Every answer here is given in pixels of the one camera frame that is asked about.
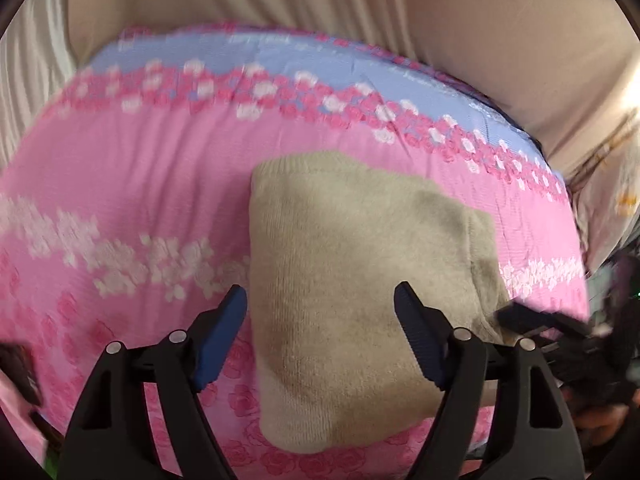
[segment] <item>folded beige garment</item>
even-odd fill
[[[453,326],[502,340],[493,220],[433,182],[334,152],[265,162],[250,237],[260,427],[282,449],[366,446],[435,414],[440,391],[394,314],[402,280]]]
[[[492,98],[571,175],[628,112],[638,37],[614,0],[69,0],[81,62],[129,25],[238,20],[427,62]]]

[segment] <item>black device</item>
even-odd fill
[[[468,480],[582,480],[580,443],[545,355],[532,338],[514,347],[454,329],[441,311],[422,305],[408,283],[396,288],[396,314],[425,377],[445,395],[410,480],[453,480],[472,438],[485,380],[498,380],[495,416],[479,470]],[[186,331],[156,345],[112,342],[82,391],[66,434],[60,480],[177,479],[163,470],[153,444],[143,383],[158,385],[162,412],[183,478],[236,478],[204,417],[197,392],[214,381],[246,311],[235,285],[220,306]],[[0,411],[2,478],[44,480]],[[592,480],[637,478],[640,431],[625,433]]]

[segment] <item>knit fabric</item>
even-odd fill
[[[250,309],[264,436],[293,452],[366,446],[433,416],[394,313],[407,280],[453,326],[501,342],[492,218],[417,176],[334,152],[258,166]]]

